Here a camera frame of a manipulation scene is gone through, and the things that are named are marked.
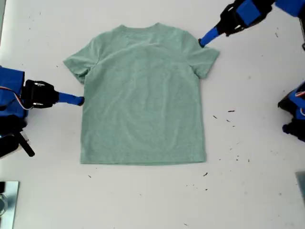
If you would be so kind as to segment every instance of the t-shirt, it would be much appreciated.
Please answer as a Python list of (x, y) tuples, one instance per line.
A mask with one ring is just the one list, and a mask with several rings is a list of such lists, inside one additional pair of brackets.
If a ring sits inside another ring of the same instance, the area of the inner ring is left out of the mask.
[(157, 23), (121, 25), (64, 61), (84, 87), (81, 163), (206, 160), (199, 80), (219, 52)]

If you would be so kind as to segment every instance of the white surface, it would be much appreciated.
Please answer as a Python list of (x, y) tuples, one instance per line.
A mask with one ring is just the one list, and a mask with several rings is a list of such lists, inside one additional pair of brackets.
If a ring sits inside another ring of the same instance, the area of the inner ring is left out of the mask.
[[(159, 21), (201, 37), (230, 2), (10, 0), (0, 64), (81, 95), (62, 60), (93, 36), (121, 23)], [(305, 143), (282, 133), (291, 117), (277, 108), (304, 79), (302, 43), (298, 20), (277, 9), (260, 25), (211, 43), (221, 55), (202, 82), (204, 164), (80, 165), (81, 108), (31, 111), (26, 133), (36, 156), (0, 160), (0, 180), (20, 181), (14, 228), (305, 228), (295, 178), (305, 170)]]

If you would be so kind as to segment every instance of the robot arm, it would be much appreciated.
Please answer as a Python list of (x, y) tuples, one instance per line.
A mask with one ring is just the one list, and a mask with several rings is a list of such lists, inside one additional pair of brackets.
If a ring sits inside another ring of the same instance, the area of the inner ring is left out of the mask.
[(230, 36), (257, 25), (271, 12), (274, 2), (291, 16), (305, 18), (305, 0), (235, 0), (221, 13), (218, 24), (199, 39), (200, 45), (206, 46), (223, 33)]

